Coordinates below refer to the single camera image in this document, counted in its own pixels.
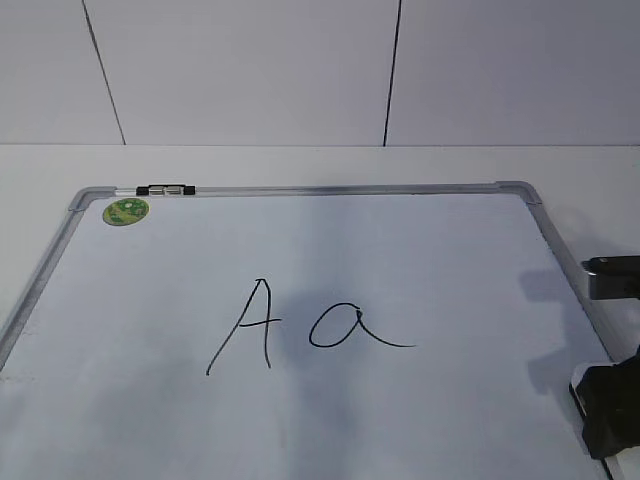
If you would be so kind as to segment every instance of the circular label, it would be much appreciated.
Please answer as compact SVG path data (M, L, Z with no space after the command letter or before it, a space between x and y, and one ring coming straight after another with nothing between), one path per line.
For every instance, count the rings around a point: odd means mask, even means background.
M104 209L102 219L109 225L123 227L139 222L149 213L149 204L139 198L125 198Z

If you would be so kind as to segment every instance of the white wall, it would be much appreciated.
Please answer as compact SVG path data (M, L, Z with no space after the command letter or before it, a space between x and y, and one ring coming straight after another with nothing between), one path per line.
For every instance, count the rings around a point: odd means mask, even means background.
M0 2L0 143L121 143L80 0Z
M638 0L404 0L390 145L640 143Z
M381 145L398 0L86 0L130 144ZM640 143L638 0L403 0L389 145ZM0 2L0 143L120 143L82 0Z
M127 143L378 145L396 0L89 0Z

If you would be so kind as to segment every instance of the black clamp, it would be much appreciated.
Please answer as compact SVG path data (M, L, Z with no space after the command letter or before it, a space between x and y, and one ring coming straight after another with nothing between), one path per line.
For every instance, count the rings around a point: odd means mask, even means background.
M640 299L640 256L595 257L582 266L589 273L591 299Z
M592 458L640 446L640 348L617 365L588 368L575 395L584 414L582 438Z

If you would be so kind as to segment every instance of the black hinge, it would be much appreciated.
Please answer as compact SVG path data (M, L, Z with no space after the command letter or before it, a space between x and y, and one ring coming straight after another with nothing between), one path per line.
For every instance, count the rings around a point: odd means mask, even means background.
M195 185L185 185L185 184L177 184L170 183L166 185L148 185L146 187L137 187L136 195L138 197L147 197L149 195L195 195L196 187Z

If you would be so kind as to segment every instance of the whiteboard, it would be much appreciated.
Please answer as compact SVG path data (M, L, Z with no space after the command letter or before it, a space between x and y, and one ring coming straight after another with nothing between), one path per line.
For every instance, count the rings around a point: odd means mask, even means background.
M607 354L519 196L113 200L0 372L0 479L606 478L568 383Z

